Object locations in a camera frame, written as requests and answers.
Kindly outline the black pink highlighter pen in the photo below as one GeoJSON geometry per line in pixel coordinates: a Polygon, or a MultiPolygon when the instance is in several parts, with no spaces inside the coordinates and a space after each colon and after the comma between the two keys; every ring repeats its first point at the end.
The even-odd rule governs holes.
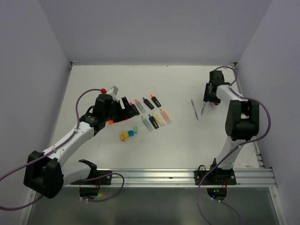
{"type": "Polygon", "coordinates": [[[136,112],[136,115],[140,115],[140,112],[138,111],[137,107],[135,106],[135,104],[133,104],[132,102],[130,102],[131,107],[134,109],[134,111],[136,112]]]}

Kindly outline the yellow highlighter cap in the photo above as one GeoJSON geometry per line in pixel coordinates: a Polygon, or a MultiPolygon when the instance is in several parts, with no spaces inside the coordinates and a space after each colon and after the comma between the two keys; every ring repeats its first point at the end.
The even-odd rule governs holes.
{"type": "Polygon", "coordinates": [[[124,139],[127,139],[127,138],[129,138],[128,131],[124,131],[124,132],[123,132],[123,136],[124,136],[124,139]]]}

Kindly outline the blue highlighter cap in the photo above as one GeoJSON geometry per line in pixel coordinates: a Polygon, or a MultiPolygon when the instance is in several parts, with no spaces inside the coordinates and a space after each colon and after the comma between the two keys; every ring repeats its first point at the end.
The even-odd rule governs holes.
{"type": "Polygon", "coordinates": [[[129,130],[129,131],[128,131],[128,136],[129,136],[129,137],[132,137],[132,136],[134,136],[134,132],[133,132],[133,130],[129,130]]]}

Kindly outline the thin grey marker pen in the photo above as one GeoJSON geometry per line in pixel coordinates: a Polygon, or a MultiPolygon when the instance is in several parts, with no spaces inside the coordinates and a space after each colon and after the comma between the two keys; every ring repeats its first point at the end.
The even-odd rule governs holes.
{"type": "Polygon", "coordinates": [[[192,104],[192,108],[193,108],[193,111],[194,111],[196,120],[199,121],[199,117],[198,117],[198,115],[197,115],[196,107],[195,107],[195,104],[194,104],[194,102],[193,102],[192,99],[191,99],[191,104],[192,104]]]}

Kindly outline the orange pastel highlighter cap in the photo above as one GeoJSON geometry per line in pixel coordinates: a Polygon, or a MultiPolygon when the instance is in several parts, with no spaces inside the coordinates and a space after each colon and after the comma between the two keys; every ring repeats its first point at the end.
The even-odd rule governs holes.
{"type": "Polygon", "coordinates": [[[120,137],[121,137],[121,141],[124,142],[126,140],[126,136],[123,133],[120,134],[120,137]]]}

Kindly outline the mint green highlighter pen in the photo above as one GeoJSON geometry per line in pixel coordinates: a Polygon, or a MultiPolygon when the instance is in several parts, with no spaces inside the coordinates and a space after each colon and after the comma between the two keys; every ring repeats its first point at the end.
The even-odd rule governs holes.
{"type": "Polygon", "coordinates": [[[150,123],[147,121],[147,119],[145,117],[142,116],[142,122],[143,124],[145,125],[145,127],[147,128],[148,131],[152,131],[153,128],[152,126],[150,125],[150,123]]]}

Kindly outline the purple black highlighter pen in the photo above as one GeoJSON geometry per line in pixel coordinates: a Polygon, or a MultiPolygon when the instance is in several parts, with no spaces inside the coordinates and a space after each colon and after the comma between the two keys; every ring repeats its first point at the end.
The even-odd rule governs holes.
{"type": "Polygon", "coordinates": [[[143,97],[142,99],[143,99],[143,102],[147,105],[148,108],[150,108],[151,110],[154,109],[153,104],[147,98],[143,97]]]}

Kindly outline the blue highlighter pen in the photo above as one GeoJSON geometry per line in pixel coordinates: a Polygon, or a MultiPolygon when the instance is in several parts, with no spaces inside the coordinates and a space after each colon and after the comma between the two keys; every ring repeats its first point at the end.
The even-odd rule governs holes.
{"type": "Polygon", "coordinates": [[[159,128],[159,125],[158,123],[156,122],[156,120],[154,119],[154,117],[152,115],[148,115],[149,116],[149,121],[151,122],[151,124],[153,125],[153,127],[155,129],[158,129],[159,128]]]}

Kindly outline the orange black highlighter pen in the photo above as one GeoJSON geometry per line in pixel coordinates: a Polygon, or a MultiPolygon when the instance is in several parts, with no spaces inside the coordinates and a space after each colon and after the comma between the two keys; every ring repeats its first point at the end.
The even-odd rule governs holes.
{"type": "Polygon", "coordinates": [[[156,105],[156,107],[161,107],[161,103],[158,101],[158,99],[154,96],[154,95],[150,95],[151,100],[153,101],[153,103],[156,105]]]}

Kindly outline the yellow pastel highlighter pen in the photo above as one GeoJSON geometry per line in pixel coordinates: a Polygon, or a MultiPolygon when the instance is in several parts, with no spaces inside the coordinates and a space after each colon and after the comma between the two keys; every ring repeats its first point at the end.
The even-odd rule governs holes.
{"type": "Polygon", "coordinates": [[[165,125],[165,123],[161,120],[161,118],[156,113],[153,112],[152,116],[154,117],[154,119],[156,120],[159,126],[163,127],[165,125]]]}

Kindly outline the orange pastel highlighter pen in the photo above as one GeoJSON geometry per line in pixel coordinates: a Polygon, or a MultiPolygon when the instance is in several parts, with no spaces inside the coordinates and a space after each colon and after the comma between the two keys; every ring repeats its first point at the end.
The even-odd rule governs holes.
{"type": "Polygon", "coordinates": [[[166,114],[166,112],[165,112],[163,109],[160,109],[160,113],[161,113],[163,119],[165,120],[165,122],[166,122],[167,124],[170,124],[170,123],[171,123],[171,120],[170,120],[170,118],[168,117],[168,115],[166,114]]]}

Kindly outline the lilac pastel highlighter pen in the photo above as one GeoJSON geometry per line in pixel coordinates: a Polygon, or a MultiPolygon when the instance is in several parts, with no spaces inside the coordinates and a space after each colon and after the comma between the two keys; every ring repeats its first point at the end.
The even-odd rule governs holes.
{"type": "Polygon", "coordinates": [[[209,106],[212,110],[215,110],[216,109],[216,105],[214,103],[209,103],[209,106]]]}

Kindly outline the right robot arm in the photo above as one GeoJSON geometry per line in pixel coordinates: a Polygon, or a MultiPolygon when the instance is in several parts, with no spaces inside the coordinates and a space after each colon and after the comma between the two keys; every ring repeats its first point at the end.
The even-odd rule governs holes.
{"type": "Polygon", "coordinates": [[[259,103],[234,94],[232,85],[225,81],[220,70],[210,71],[203,101],[228,107],[225,120],[227,138],[219,155],[214,158],[210,170],[203,176],[204,185],[235,185],[234,163],[244,145],[259,132],[259,103]]]}

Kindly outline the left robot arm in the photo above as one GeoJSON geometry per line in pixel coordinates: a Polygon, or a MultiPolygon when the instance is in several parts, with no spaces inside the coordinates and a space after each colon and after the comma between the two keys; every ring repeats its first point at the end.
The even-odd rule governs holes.
{"type": "Polygon", "coordinates": [[[63,186],[82,180],[92,184],[97,180],[97,166],[85,159],[76,169],[63,168],[67,160],[88,140],[93,138],[110,120],[121,122],[136,116],[126,97],[116,100],[112,94],[99,94],[95,104],[77,117],[76,126],[60,141],[42,152],[33,151],[27,160],[23,183],[51,199],[63,186]]]}

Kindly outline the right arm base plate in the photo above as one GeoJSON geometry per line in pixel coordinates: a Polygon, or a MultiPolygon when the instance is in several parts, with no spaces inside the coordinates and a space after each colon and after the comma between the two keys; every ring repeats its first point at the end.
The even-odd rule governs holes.
{"type": "Polygon", "coordinates": [[[201,181],[207,173],[209,173],[208,170],[194,171],[195,184],[201,184],[206,186],[222,186],[237,184],[233,169],[216,169],[213,172],[209,173],[208,176],[203,181],[201,181]]]}

